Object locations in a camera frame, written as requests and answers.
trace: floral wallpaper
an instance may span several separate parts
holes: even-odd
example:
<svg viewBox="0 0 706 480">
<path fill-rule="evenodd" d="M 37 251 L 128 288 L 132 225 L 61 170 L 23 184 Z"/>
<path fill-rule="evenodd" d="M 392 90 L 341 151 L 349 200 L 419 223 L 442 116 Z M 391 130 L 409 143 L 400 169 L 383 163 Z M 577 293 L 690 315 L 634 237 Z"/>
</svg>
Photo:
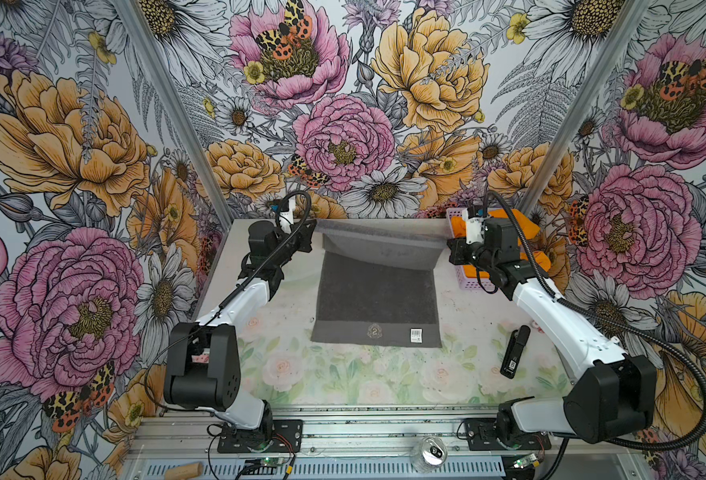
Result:
<svg viewBox="0 0 706 480">
<path fill-rule="evenodd" d="M 104 8 L 0 1 L 4 480 L 120 476 L 223 239 Z"/>
<path fill-rule="evenodd" d="M 0 478 L 120 475 L 156 413 L 140 379 L 160 395 L 159 353 L 223 238 L 118 1 L 0 0 Z M 429 218 L 487 188 L 521 197 L 624 0 L 137 3 L 236 216 L 302 188 L 316 217 Z M 531 216 L 566 296 L 706 372 L 706 0 L 650 2 Z M 642 437 L 691 428 L 682 365 L 598 327 L 659 369 Z M 507 398 L 459 336 L 453 368 L 411 379 L 377 349 L 242 341 L 252 389 L 279 403 L 300 402 L 310 358 L 345 401 Z M 567 388 L 549 364 L 531 376 Z M 706 480 L 706 435 L 648 459 Z"/>
<path fill-rule="evenodd" d="M 569 300 L 673 343 L 706 374 L 706 1 L 655 2 L 640 30 L 654 18 L 666 18 L 659 34 L 640 32 L 621 55 L 574 133 L 574 160 L 540 197 L 535 244 L 556 259 L 551 274 Z M 509 195 L 521 188 L 523 162 L 512 158 L 487 180 Z M 638 437 L 666 441 L 691 430 L 702 396 L 684 366 L 636 336 L 597 327 L 658 369 L 654 424 Z M 646 457 L 660 480 L 706 480 L 706 434 Z"/>
</svg>

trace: white daisy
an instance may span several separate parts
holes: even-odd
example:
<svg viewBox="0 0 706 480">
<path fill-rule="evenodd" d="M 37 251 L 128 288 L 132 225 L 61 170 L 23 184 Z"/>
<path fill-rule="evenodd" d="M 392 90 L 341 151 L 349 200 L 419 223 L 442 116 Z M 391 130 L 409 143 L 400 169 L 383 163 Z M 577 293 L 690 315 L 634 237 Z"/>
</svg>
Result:
<svg viewBox="0 0 706 480">
<path fill-rule="evenodd" d="M 111 52 L 126 53 L 134 78 L 141 72 L 138 56 L 126 27 L 116 11 L 116 2 L 85 0 L 95 19 L 95 28 L 105 37 Z M 213 64 L 223 61 L 218 53 L 228 43 L 227 4 L 219 0 L 138 0 L 158 46 L 166 56 L 168 70 L 185 86 L 204 78 L 214 79 Z"/>
<path fill-rule="evenodd" d="M 527 12 L 531 20 L 523 34 L 536 42 L 523 60 L 540 62 L 537 75 L 554 69 L 553 78 L 566 78 L 571 87 L 582 81 L 588 67 L 598 56 L 625 0 L 534 0 Z M 659 31 L 659 12 L 647 11 L 649 19 L 636 30 L 631 43 Z"/>
<path fill-rule="evenodd" d="M 0 0 L 0 27 L 14 33 L 40 33 L 46 29 L 50 0 Z"/>
<path fill-rule="evenodd" d="M 279 6 L 281 6 L 279 0 L 230 0 L 230 8 L 234 14 L 247 12 L 251 8 L 254 13 L 262 15 L 265 7 L 273 13 L 279 13 Z"/>
<path fill-rule="evenodd" d="M 247 98 L 227 98 L 217 105 L 215 114 L 217 125 L 233 135 L 243 134 L 255 126 Z"/>
<path fill-rule="evenodd" d="M 276 194 L 265 194 L 257 197 L 254 201 L 255 210 L 265 218 L 275 218 L 275 209 L 279 206 L 279 198 Z"/>
<path fill-rule="evenodd" d="M 574 143 L 588 145 L 588 143 L 596 136 L 599 126 L 607 119 L 607 115 L 603 110 L 594 105 L 590 108 L 590 113 L 580 124 L 578 132 L 574 135 Z"/>
<path fill-rule="evenodd" d="M 505 135 L 487 134 L 481 140 L 478 153 L 484 163 L 495 163 L 502 160 L 505 155 L 510 154 L 512 149 L 513 144 Z"/>
<path fill-rule="evenodd" d="M 133 335 L 142 333 L 139 357 L 148 365 L 168 345 L 168 334 L 179 322 L 188 321 L 188 310 L 195 300 L 193 271 L 183 264 L 183 251 L 172 245 L 162 265 L 159 255 L 150 256 L 149 283 L 137 290 L 137 324 Z M 166 355 L 156 362 L 163 362 Z"/>
<path fill-rule="evenodd" d="M 706 45 L 706 0 L 675 0 L 670 4 L 670 13 L 678 14 L 670 24 L 670 33 L 686 32 L 686 43 L 692 43 L 703 35 Z"/>
<path fill-rule="evenodd" d="M 425 190 L 425 178 L 405 178 L 402 165 L 387 176 L 374 170 L 360 180 L 351 182 L 352 190 L 343 194 L 339 203 L 350 218 L 404 218 L 417 212 Z"/>
<path fill-rule="evenodd" d="M 572 275 L 564 296 L 569 302 L 606 316 L 609 320 L 625 323 L 639 330 L 654 330 L 657 327 L 657 321 L 649 312 L 627 306 L 630 300 L 627 286 L 623 283 L 615 283 L 614 278 L 604 277 L 598 272 L 594 272 L 592 277 L 584 274 Z M 633 333 L 615 326 L 606 324 L 594 324 L 594 326 L 607 338 L 616 336 L 620 339 L 623 348 L 631 356 L 644 355 L 656 368 L 663 368 L 660 356 L 646 340 L 641 340 Z"/>
</svg>

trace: yellow peony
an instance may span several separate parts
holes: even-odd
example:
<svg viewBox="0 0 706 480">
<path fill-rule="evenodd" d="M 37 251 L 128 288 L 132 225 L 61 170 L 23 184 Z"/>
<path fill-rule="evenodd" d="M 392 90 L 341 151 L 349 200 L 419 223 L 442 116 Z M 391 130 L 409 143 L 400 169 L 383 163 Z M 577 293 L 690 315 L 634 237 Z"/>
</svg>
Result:
<svg viewBox="0 0 706 480">
<path fill-rule="evenodd" d="M 464 185 L 471 182 L 480 143 L 479 137 L 451 135 L 445 139 L 442 132 L 430 128 L 419 134 L 407 135 L 398 151 L 421 162 L 414 178 L 427 178 L 420 210 L 443 204 L 461 189 L 461 182 Z"/>
<path fill-rule="evenodd" d="M 489 174 L 487 178 L 489 187 L 506 197 L 529 187 L 545 159 L 545 152 L 548 151 L 549 145 L 546 142 L 536 148 L 525 147 L 505 155 L 502 159 L 503 168 L 493 170 Z M 540 205 L 551 215 L 558 214 L 572 196 L 573 168 L 574 156 L 567 152 L 556 171 L 550 176 L 548 186 L 540 195 Z"/>
<path fill-rule="evenodd" d="M 319 195 L 314 191 L 309 191 L 310 194 L 310 218 L 348 218 L 345 209 L 340 206 L 332 197 Z M 305 211 L 305 197 L 298 196 L 295 206 L 295 218 L 301 218 L 302 212 Z"/>
<path fill-rule="evenodd" d="M 468 48 L 467 34 L 450 30 L 449 21 L 435 10 L 425 13 L 424 8 L 418 8 L 412 23 L 409 33 L 397 23 L 387 27 L 371 67 L 387 82 L 380 90 L 404 94 L 405 125 L 451 132 L 463 125 L 463 117 L 478 111 L 489 64 L 482 62 L 483 54 L 479 52 L 454 72 L 436 74 L 452 55 Z"/>
<path fill-rule="evenodd" d="M 0 95 L 14 116 L 0 113 L 0 169 L 14 192 L 51 192 L 51 208 L 68 203 L 76 190 L 89 191 L 107 205 L 109 216 L 119 216 L 133 196 L 150 185 L 147 146 L 128 119 L 118 99 L 102 92 L 91 160 L 83 159 L 84 127 L 81 97 L 71 78 L 56 86 L 37 73 L 29 77 L 12 72 L 11 83 L 0 75 Z"/>
<path fill-rule="evenodd" d="M 15 466 L 0 475 L 0 480 L 78 480 L 81 478 L 81 454 L 62 447 L 56 453 L 37 447 Z"/>
<path fill-rule="evenodd" d="M 225 140 L 209 145 L 204 155 L 226 198 L 233 192 L 257 200 L 284 187 L 281 164 L 254 144 Z"/>
</svg>

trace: black bracket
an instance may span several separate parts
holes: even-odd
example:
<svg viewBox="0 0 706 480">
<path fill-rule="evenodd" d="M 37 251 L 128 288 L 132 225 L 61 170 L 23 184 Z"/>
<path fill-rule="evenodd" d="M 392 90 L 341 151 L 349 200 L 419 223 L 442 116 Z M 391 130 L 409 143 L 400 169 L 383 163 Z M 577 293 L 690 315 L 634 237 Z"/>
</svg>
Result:
<svg viewBox="0 0 706 480">
<path fill-rule="evenodd" d="M 497 427 L 495 418 L 465 418 L 462 425 L 465 427 L 465 438 L 467 447 L 472 452 L 500 451 L 506 450 L 512 455 L 517 455 L 517 450 L 550 450 L 550 439 L 548 435 L 539 432 L 525 433 L 517 436 L 515 442 L 519 448 L 505 446 L 497 439 Z"/>
<path fill-rule="evenodd" d="M 286 438 L 291 443 L 294 453 L 302 447 L 302 420 L 273 420 L 273 432 Z M 287 453 L 289 448 L 281 441 L 271 439 L 268 447 L 252 438 L 254 430 L 233 430 L 228 425 L 223 426 L 223 434 L 217 444 L 218 453 Z"/>
</svg>

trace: floral tablecloth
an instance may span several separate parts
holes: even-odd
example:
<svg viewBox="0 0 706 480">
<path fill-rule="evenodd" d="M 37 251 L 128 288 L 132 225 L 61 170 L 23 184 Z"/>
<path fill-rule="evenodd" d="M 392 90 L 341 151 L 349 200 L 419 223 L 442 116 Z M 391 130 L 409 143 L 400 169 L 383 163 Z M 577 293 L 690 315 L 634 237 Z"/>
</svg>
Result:
<svg viewBox="0 0 706 480">
<path fill-rule="evenodd" d="M 406 220 L 408 226 L 404 220 L 364 221 L 435 232 L 445 220 Z M 201 312 L 214 308 L 235 284 L 251 222 L 233 224 Z M 553 343 L 534 326 L 515 379 L 500 374 L 510 333 L 531 319 L 502 293 L 460 290 L 448 250 L 435 269 L 441 349 L 311 342 L 324 255 L 320 235 L 313 247 L 310 254 L 295 255 L 271 302 L 237 326 L 242 388 L 258 398 L 273 405 L 496 405 L 569 391 Z"/>
</svg>

